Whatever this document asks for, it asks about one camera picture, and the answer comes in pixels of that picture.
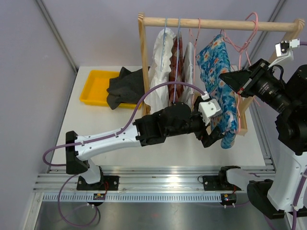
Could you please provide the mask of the grey polka dot skirt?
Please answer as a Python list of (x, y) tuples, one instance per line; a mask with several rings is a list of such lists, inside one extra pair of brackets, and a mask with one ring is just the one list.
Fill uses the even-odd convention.
[(120, 104), (137, 104), (145, 93), (142, 69), (130, 71), (122, 67), (119, 76), (109, 80), (106, 91), (106, 101), (112, 110)]

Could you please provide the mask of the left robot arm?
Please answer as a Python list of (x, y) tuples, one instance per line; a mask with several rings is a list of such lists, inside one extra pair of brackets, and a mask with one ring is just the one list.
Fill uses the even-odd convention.
[(102, 153), (162, 144), (166, 138), (194, 133), (207, 148), (223, 138), (216, 127), (210, 133), (207, 127), (211, 118), (222, 113), (216, 99), (197, 97), (193, 109), (177, 102), (151, 115), (136, 119), (127, 127), (102, 134), (79, 136), (74, 131), (66, 133), (66, 173), (77, 175), (78, 191), (116, 191), (119, 177), (104, 175), (92, 157)]

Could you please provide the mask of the blue floral skirt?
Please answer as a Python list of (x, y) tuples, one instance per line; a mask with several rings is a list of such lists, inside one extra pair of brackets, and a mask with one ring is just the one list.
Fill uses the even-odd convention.
[(218, 34), (204, 49), (196, 55), (200, 68), (200, 79), (205, 84), (208, 94), (217, 100), (222, 113), (211, 119), (211, 129), (219, 127), (224, 137), (223, 149), (231, 148), (238, 131), (238, 116), (234, 91), (220, 79), (220, 75), (231, 70), (224, 36)]

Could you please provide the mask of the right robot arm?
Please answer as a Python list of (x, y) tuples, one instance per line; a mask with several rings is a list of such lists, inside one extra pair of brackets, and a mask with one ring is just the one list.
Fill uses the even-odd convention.
[(301, 65), (287, 83), (274, 77), (271, 64), (260, 59), (248, 69), (222, 73), (220, 79), (243, 97), (257, 96), (278, 113), (275, 120), (282, 144), (275, 178), (262, 180), (238, 166), (219, 170), (218, 185), (245, 191), (251, 204), (269, 219), (285, 213), (305, 217), (307, 188), (307, 67)]

